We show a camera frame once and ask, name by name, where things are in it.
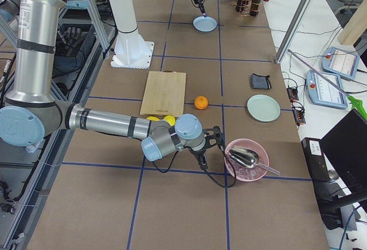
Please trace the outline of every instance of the metal scoop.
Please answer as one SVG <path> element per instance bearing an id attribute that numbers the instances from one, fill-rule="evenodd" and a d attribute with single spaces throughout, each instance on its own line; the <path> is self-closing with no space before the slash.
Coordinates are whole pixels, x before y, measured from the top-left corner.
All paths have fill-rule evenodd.
<path id="1" fill-rule="evenodd" d="M 234 161 L 236 161 L 238 164 L 244 167 L 252 169 L 255 168 L 256 166 L 259 166 L 273 174 L 280 175 L 279 171 L 259 162 L 259 155 L 257 154 L 257 152 L 253 150 L 249 150 L 240 146 L 234 146 L 229 151 L 229 153 L 231 154 L 231 158 Z"/>

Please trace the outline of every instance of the light green plate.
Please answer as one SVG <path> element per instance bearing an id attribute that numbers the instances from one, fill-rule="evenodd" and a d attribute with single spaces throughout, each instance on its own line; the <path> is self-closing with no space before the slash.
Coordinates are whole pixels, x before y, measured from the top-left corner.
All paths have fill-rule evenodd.
<path id="1" fill-rule="evenodd" d="M 270 122 L 280 115 L 280 106 L 272 97 L 259 94 L 247 101 L 249 113 L 258 121 Z"/>

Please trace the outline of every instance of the blue and white electronic device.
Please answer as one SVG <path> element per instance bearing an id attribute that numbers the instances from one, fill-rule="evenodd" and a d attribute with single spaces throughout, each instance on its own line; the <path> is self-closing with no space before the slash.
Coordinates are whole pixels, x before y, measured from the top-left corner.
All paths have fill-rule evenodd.
<path id="1" fill-rule="evenodd" d="M 339 74 L 347 80 L 354 80 L 360 61 L 357 52 L 348 52 L 332 46 L 326 53 L 330 54 L 330 58 L 325 56 L 322 59 L 324 71 Z"/>
<path id="2" fill-rule="evenodd" d="M 342 79 L 338 74 L 321 72 L 325 78 L 332 81 L 335 85 L 338 85 L 341 89 Z M 348 108 L 348 101 L 346 96 L 341 94 L 332 85 L 330 85 L 325 79 L 317 75 L 314 71 L 309 71 L 306 77 L 307 90 L 311 102 L 315 105 L 327 106 L 332 108 L 345 109 Z"/>

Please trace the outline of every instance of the black pouch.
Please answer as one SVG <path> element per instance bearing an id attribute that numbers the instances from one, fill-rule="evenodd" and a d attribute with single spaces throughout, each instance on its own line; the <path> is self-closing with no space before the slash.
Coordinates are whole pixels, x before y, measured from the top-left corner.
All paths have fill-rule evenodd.
<path id="1" fill-rule="evenodd" d="M 271 89 L 271 83 L 269 80 L 270 75 L 261 76 L 257 74 L 251 74 L 250 85 L 254 89 Z"/>

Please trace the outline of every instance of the plate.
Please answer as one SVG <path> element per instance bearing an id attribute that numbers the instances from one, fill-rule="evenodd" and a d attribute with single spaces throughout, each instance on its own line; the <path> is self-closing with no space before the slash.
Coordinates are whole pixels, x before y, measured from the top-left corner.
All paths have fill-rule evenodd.
<path id="1" fill-rule="evenodd" d="M 247 148 L 247 149 L 250 149 L 250 150 L 253 150 L 253 151 L 257 152 L 257 154 L 259 155 L 259 162 L 269 166 L 268 154 L 266 153 L 264 148 L 260 144 L 258 144 L 257 142 L 255 142 L 251 139 L 244 139 L 244 138 L 236 139 L 236 140 L 232 141 L 225 148 L 225 153 L 228 154 L 229 150 L 233 146 L 240 146 L 240 147 L 244 147 L 244 148 Z M 235 175 L 234 175 L 233 169 L 230 166 L 228 161 L 230 161 L 232 163 L 232 165 L 233 165 L 233 167 L 235 168 L 235 171 L 236 171 L 236 178 L 240 181 L 247 181 L 247 182 L 255 181 L 255 180 L 258 180 L 258 179 L 262 178 L 267 172 L 266 170 L 264 170 L 261 167 L 255 167 L 255 168 L 249 169 L 249 168 L 246 168 L 244 166 L 239 165 L 238 163 L 231 160 L 230 158 L 228 158 L 228 159 L 224 158 L 225 167 L 227 168 L 228 172 L 233 177 L 235 177 Z"/>
<path id="2" fill-rule="evenodd" d="M 200 16 L 194 19 L 193 25 L 195 28 L 202 32 L 209 32 L 217 27 L 217 21 L 212 17 Z"/>
<path id="3" fill-rule="evenodd" d="M 263 94 L 254 95 L 248 99 L 247 108 L 252 117 L 261 122 L 273 121 L 280 115 L 278 102 Z"/>

